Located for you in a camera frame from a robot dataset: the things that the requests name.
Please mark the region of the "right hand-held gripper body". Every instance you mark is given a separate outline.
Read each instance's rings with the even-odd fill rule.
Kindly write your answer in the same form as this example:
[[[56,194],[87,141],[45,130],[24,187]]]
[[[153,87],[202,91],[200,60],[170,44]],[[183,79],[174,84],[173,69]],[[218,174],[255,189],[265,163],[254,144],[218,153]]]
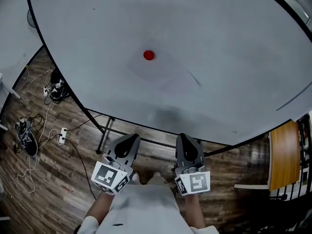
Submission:
[[[201,145],[187,134],[176,139],[176,165],[172,169],[182,196],[202,194],[210,190],[210,171],[206,168]]]

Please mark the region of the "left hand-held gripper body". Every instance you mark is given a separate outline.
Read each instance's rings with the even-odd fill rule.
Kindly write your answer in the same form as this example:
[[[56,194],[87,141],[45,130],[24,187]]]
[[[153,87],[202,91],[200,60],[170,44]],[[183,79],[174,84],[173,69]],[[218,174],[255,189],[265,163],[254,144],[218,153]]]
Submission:
[[[114,140],[102,161],[98,161],[91,180],[109,195],[118,194],[135,175],[132,168],[140,145],[138,134],[124,135]]]

